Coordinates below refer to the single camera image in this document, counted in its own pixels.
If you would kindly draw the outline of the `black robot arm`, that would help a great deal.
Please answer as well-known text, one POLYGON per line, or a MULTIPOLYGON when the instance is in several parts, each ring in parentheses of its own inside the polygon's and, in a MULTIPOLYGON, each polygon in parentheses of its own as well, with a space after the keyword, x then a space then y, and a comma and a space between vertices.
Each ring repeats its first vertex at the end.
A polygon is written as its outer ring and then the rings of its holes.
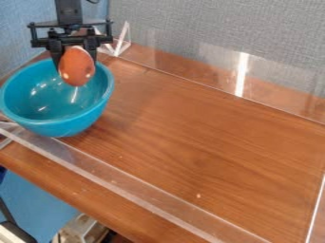
POLYGON ((81 46, 93 61, 97 48, 113 43, 113 20, 85 20, 82 0, 55 0, 57 21, 31 22, 33 47, 45 47, 59 66, 69 47, 81 46))

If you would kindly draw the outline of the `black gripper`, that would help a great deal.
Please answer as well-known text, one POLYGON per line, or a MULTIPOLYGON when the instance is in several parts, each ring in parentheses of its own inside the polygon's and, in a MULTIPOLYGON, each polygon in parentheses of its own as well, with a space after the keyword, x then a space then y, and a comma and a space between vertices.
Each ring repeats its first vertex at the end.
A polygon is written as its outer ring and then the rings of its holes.
MULTIPOLYGON (((30 23, 33 47, 50 48, 51 41, 63 46, 85 46, 93 61, 97 61, 97 48, 113 42, 113 20, 88 20, 83 24, 61 25, 57 21, 30 23)), ((55 67, 59 67, 63 48, 51 50, 55 67)))

